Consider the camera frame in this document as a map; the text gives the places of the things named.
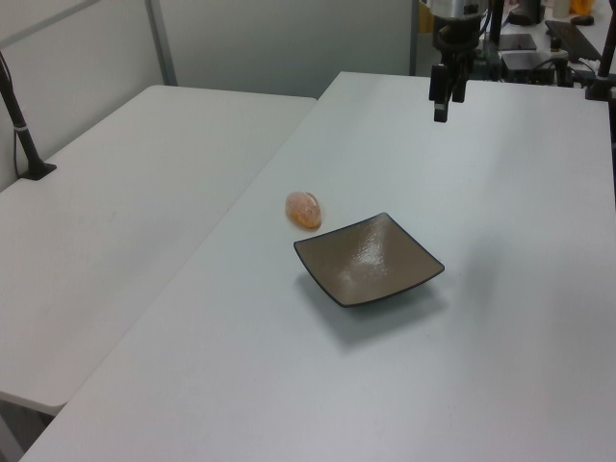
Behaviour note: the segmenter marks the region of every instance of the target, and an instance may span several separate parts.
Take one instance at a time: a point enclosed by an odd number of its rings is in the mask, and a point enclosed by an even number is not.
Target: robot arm
[[[434,47],[441,63],[432,67],[430,101],[434,120],[447,122],[449,100],[464,102],[466,83],[473,70],[475,49],[481,37],[481,19],[488,12],[488,0],[428,0],[434,14]]]

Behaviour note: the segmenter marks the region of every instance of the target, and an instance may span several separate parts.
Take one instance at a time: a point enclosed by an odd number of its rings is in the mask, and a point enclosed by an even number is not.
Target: floor
[[[17,462],[52,419],[0,400],[0,462]]]

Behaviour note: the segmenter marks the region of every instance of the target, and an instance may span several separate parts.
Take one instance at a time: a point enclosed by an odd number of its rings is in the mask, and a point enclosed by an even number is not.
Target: white tabletop
[[[0,193],[0,398],[57,413],[314,103],[153,87]]]
[[[23,459],[606,461],[616,457],[607,107],[341,74]],[[293,242],[388,212],[443,274],[336,305]]]

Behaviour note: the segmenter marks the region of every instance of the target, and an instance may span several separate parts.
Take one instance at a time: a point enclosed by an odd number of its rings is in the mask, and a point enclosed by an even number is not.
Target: brown plate
[[[408,291],[445,270],[385,213],[294,248],[317,284],[344,307]]]

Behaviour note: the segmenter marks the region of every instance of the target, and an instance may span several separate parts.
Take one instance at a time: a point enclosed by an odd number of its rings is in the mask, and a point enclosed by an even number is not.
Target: plate rim
[[[315,275],[314,275],[314,274],[310,271],[310,268],[308,268],[308,266],[306,265],[306,262],[304,262],[304,259],[303,259],[303,258],[301,258],[301,254],[299,253],[299,250],[297,249],[297,246],[298,246],[299,244],[306,243],[306,242],[308,242],[308,241],[314,241],[314,240],[317,240],[317,239],[320,239],[320,238],[326,237],[326,236],[328,236],[328,235],[330,235],[330,234],[339,233],[339,232],[341,232],[341,231],[344,231],[344,230],[345,230],[345,229],[347,229],[347,228],[350,228],[351,226],[357,226],[358,224],[364,223],[364,222],[366,222],[366,221],[373,220],[373,219],[375,219],[375,218],[377,218],[377,217],[381,217],[381,216],[383,216],[383,215],[384,215],[385,217],[387,217],[388,219],[390,219],[390,220],[392,221],[392,223],[393,223],[395,226],[397,226],[397,227],[398,227],[398,228],[399,228],[399,229],[400,229],[400,230],[401,230],[401,231],[402,231],[402,232],[403,232],[403,233],[404,233],[404,234],[405,234],[408,238],[410,238],[410,239],[411,239],[411,240],[412,240],[412,241],[413,241],[416,245],[418,245],[418,246],[419,246],[419,247],[420,247],[420,248],[421,248],[421,249],[422,249],[425,253],[427,253],[427,254],[430,256],[430,258],[432,258],[435,262],[437,262],[437,263],[441,266],[441,269],[440,269],[439,271],[435,272],[434,274],[432,274],[430,277],[428,277],[428,278],[426,278],[426,279],[424,279],[424,280],[422,280],[422,281],[418,282],[417,284],[414,284],[414,285],[409,286],[409,287],[405,287],[404,289],[402,289],[402,290],[400,290],[400,291],[397,291],[397,292],[392,292],[391,294],[387,294],[387,295],[384,295],[384,296],[380,296],[379,298],[373,298],[373,299],[371,299],[371,300],[360,301],[360,302],[358,302],[358,303],[343,303],[343,302],[342,302],[342,301],[340,301],[338,298],[336,298],[333,294],[331,294],[329,291],[327,291],[327,289],[325,289],[325,288],[324,288],[324,286],[323,286],[323,285],[322,285],[322,283],[319,281],[319,279],[317,279],[317,278],[315,277]],[[319,234],[318,236],[313,236],[313,237],[311,237],[311,238],[306,238],[306,239],[302,239],[302,240],[299,240],[299,241],[295,241],[295,242],[293,243],[293,248],[294,248],[294,250],[295,250],[295,253],[297,254],[297,257],[299,258],[299,261],[301,261],[301,264],[302,264],[302,265],[306,268],[306,270],[308,271],[308,274],[310,274],[310,276],[311,276],[311,277],[313,278],[313,280],[317,283],[317,285],[318,285],[319,287],[321,287],[321,289],[322,289],[322,290],[323,290],[323,291],[324,291],[324,292],[325,292],[325,293],[326,293],[326,294],[327,294],[327,295],[328,295],[328,296],[329,296],[332,300],[334,300],[334,301],[335,301],[338,305],[342,306],[343,308],[351,308],[351,307],[355,307],[355,306],[367,305],[367,304],[369,304],[369,303],[374,303],[374,302],[379,301],[379,300],[384,300],[384,299],[389,298],[389,297],[394,296],[394,295],[399,295],[399,294],[402,294],[402,293],[404,293],[404,292],[410,291],[411,289],[415,289],[416,287],[421,286],[422,284],[425,284],[425,283],[426,283],[427,281],[429,281],[430,279],[433,279],[434,277],[438,276],[438,275],[439,275],[439,274],[441,274],[443,271],[445,271],[445,265],[443,265],[443,263],[442,263],[442,262],[441,262],[438,258],[436,258],[434,255],[432,255],[430,252],[428,252],[428,251],[427,251],[427,249],[426,249],[423,245],[421,245],[421,244],[420,244],[420,243],[419,243],[419,242],[418,242],[418,241],[417,241],[417,240],[416,240],[413,236],[411,236],[411,235],[410,235],[410,234],[409,234],[409,233],[408,233],[408,232],[407,232],[407,231],[406,231],[406,230],[405,230],[402,226],[400,226],[400,225],[399,225],[399,223],[398,223],[397,221],[395,221],[395,220],[394,220],[394,219],[393,219],[393,218],[392,218],[392,217],[391,217],[391,216],[390,216],[387,212],[381,212],[380,214],[376,214],[376,215],[375,215],[375,216],[373,216],[373,217],[369,217],[369,218],[362,219],[362,220],[357,221],[357,222],[355,222],[355,223],[348,224],[347,226],[343,226],[342,228],[334,229],[334,230],[332,230],[332,231],[328,231],[328,232],[326,232],[326,233]]]

